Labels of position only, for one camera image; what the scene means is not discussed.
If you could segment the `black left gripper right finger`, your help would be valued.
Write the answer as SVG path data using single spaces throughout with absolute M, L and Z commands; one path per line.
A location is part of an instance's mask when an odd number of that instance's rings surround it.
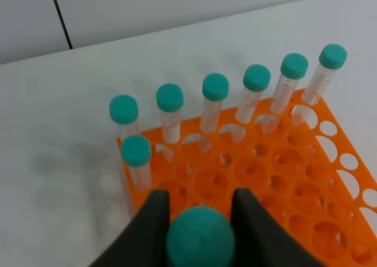
M 230 223 L 236 240 L 234 266 L 323 266 L 291 238 L 249 189 L 234 191 Z

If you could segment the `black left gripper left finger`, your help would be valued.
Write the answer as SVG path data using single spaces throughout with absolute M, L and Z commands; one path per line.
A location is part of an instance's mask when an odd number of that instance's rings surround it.
M 91 266 L 167 266 L 169 225 L 169 193 L 153 190 L 128 226 Z

